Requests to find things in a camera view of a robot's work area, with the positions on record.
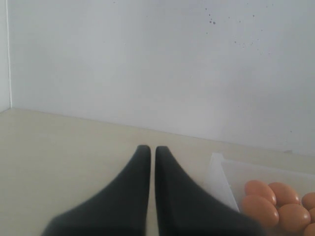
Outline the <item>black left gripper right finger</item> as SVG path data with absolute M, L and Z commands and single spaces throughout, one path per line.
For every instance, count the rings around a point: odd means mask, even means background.
M 202 189 L 170 149 L 155 154 L 155 197 L 161 236 L 264 236 L 256 221 L 231 209 Z

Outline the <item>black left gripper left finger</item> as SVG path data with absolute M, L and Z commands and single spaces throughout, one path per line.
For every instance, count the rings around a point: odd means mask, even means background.
M 54 217 L 44 236 L 144 236 L 151 149 L 139 145 L 123 170 L 99 193 Z

